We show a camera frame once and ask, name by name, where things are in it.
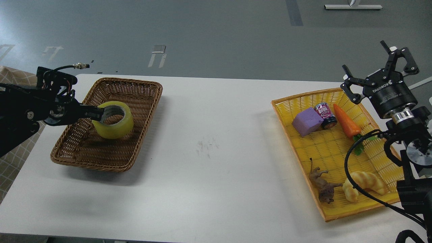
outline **metal base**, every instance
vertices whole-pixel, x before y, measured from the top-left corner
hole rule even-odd
[[[381,10],[381,5],[357,5],[357,6],[350,6],[348,4],[341,4],[341,5],[332,5],[332,4],[325,4],[324,8],[327,10]]]

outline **table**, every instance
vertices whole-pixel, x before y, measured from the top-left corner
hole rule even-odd
[[[80,74],[77,100],[112,75]],[[412,229],[387,208],[325,223],[271,100],[340,83],[117,76],[163,93],[124,173],[50,161],[46,127],[0,205],[0,232],[157,242],[393,242]],[[385,128],[368,101],[371,115]]]

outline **tape roll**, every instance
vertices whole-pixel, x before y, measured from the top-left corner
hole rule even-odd
[[[108,101],[98,106],[105,108],[101,121],[92,121],[98,134],[107,139],[117,139],[128,134],[133,128],[133,118],[129,106],[120,101]],[[123,118],[114,124],[105,124],[108,117],[122,115]]]

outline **purple sponge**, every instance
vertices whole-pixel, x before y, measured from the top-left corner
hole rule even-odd
[[[318,113],[312,108],[308,108],[295,116],[292,125],[299,132],[301,136],[306,136],[309,133],[318,130],[323,119]]]

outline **croissant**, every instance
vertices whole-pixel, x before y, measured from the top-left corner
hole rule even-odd
[[[351,177],[363,189],[369,188],[381,195],[388,193],[388,189],[384,182],[372,173],[355,171],[351,173]],[[349,182],[348,178],[345,180],[342,189],[348,201],[358,201],[359,191],[353,188],[353,185]]]

